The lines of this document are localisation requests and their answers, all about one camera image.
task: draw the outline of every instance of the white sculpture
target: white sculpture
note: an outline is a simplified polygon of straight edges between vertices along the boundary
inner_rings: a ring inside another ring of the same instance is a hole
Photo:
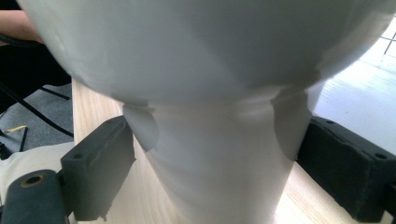
[[[268,223],[322,82],[391,0],[20,0],[60,64],[124,115],[187,223]]]

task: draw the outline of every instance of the wooden table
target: wooden table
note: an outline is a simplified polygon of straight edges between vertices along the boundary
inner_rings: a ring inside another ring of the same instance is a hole
[[[75,141],[103,121],[121,115],[120,104],[73,81]],[[106,224],[182,223],[136,143],[136,163],[107,215]],[[385,215],[381,223],[390,223]],[[102,219],[87,223],[105,223]],[[274,224],[357,223],[297,163],[276,209]]]

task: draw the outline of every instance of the sculpture head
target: sculpture head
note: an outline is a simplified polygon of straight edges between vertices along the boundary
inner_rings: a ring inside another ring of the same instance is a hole
[[[71,76],[125,103],[312,84],[362,55],[394,9],[390,0],[20,3]]]

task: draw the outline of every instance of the floor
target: floor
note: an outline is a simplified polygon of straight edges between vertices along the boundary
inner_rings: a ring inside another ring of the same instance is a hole
[[[46,88],[71,97],[70,84],[62,87],[46,86]],[[38,90],[25,98],[25,101],[59,126],[73,132],[72,100],[67,101]],[[20,104],[13,105],[0,116],[0,130],[3,132],[21,125],[27,125],[28,128],[23,150],[73,141],[72,137],[53,129]]]
[[[388,44],[379,39],[358,61],[328,80],[315,113],[396,155],[396,48],[384,54]]]

